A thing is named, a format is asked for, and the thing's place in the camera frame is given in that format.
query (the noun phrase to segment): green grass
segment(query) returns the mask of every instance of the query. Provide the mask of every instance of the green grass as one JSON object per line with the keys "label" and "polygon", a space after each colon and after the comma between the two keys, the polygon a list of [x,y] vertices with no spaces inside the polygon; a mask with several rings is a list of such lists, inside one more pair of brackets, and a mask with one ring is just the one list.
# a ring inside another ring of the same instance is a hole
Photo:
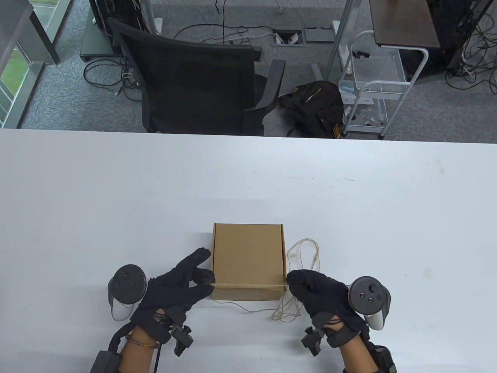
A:
{"label": "green grass", "polygon": [[28,68],[29,66],[24,57],[18,50],[14,49],[9,61],[7,62],[7,66],[1,75],[2,82],[5,83],[7,88],[13,94],[17,93]]}
{"label": "green grass", "polygon": [[31,0],[30,3],[34,5],[51,5],[56,6],[59,3],[59,0]]}

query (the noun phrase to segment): office chair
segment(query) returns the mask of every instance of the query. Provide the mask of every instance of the office chair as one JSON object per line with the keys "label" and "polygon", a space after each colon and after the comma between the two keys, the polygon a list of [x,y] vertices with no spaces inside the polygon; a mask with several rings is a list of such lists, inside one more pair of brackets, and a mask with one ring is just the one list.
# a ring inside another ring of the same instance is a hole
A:
{"label": "office chair", "polygon": [[263,136],[278,99],[285,61],[254,73],[249,45],[209,45],[109,24],[133,67],[148,132]]}

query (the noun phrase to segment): black bag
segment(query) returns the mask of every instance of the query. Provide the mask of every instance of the black bag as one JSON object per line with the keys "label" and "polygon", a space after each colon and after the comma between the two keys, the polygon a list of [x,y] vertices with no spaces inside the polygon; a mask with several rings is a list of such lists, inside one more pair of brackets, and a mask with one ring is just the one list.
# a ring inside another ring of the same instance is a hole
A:
{"label": "black bag", "polygon": [[333,83],[317,81],[298,86],[296,92],[281,96],[278,102],[295,119],[295,128],[305,137],[335,138],[335,130],[341,127],[343,102]]}

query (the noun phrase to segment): cardboard box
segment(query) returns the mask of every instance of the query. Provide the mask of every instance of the cardboard box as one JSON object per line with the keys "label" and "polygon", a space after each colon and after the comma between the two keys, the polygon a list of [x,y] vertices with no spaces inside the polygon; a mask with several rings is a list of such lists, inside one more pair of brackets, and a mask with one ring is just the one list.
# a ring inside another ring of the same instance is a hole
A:
{"label": "cardboard box", "polygon": [[283,225],[214,224],[216,300],[279,300],[285,290]]}

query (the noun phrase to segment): white metal cart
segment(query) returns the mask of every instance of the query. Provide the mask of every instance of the white metal cart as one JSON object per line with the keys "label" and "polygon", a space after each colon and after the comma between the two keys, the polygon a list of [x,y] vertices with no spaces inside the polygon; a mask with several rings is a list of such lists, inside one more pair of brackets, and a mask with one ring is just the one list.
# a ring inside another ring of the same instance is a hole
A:
{"label": "white metal cart", "polygon": [[[416,50],[423,54],[423,60],[410,82],[406,81],[400,49]],[[374,42],[373,30],[359,33],[348,45],[347,62],[338,84],[342,93],[346,92],[353,97],[350,111],[345,110],[342,136],[346,136],[348,131],[379,133],[378,138],[383,140],[427,60],[428,51],[425,48],[378,46]],[[349,65],[352,70],[351,81],[344,80]],[[385,100],[397,101],[390,118],[387,116]]]}

